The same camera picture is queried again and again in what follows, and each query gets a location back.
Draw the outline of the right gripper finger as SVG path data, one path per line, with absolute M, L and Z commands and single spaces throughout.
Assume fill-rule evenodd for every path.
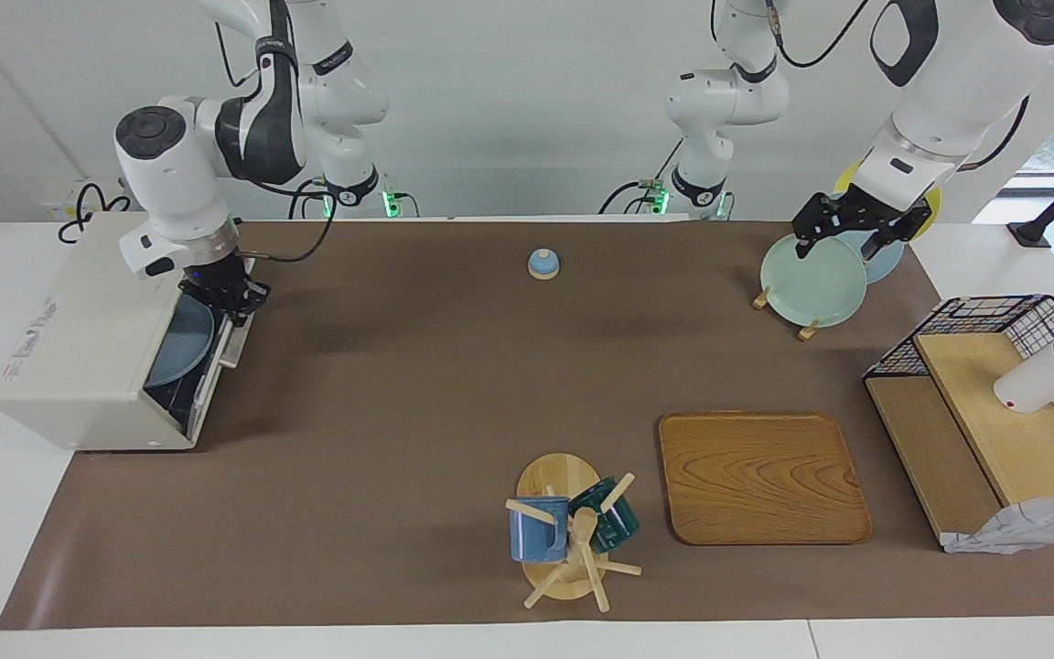
M 243 327 L 271 295 L 271 285 L 242 280 L 231 288 L 231 324 Z
M 226 316 L 227 309 L 223 301 L 223 289 L 216 287 L 199 286 L 198 284 L 180 284 L 179 289 L 183 295 L 192 297 L 204 305 L 213 313 Z

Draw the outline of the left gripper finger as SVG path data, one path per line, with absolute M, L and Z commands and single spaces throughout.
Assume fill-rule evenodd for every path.
M 867 263 L 875 258 L 879 251 L 892 243 L 911 243 L 931 220 L 931 206 L 915 206 L 894 221 L 882 222 L 870 231 L 866 241 L 863 243 L 862 260 Z
M 796 238 L 796 258 L 803 260 L 814 246 L 841 232 L 840 217 L 842 205 L 838 197 L 811 197 L 796 212 L 793 218 L 793 233 Z

